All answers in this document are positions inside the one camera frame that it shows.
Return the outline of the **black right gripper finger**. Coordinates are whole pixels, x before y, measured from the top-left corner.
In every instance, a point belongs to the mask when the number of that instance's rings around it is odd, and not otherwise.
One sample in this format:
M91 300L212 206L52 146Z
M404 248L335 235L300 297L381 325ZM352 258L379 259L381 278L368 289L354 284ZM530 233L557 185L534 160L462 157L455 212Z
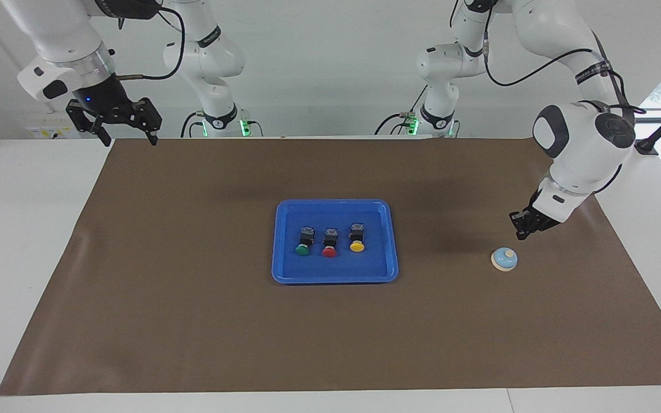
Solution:
M145 133L151 145L157 145L162 116L149 98L137 101L137 128Z
M100 115L96 114L95 120L89 120L86 116L87 110L84 109L79 101L68 102L65 112L80 133L90 133L99 138L103 146L110 147L112 138L106 129L103 128L103 119Z

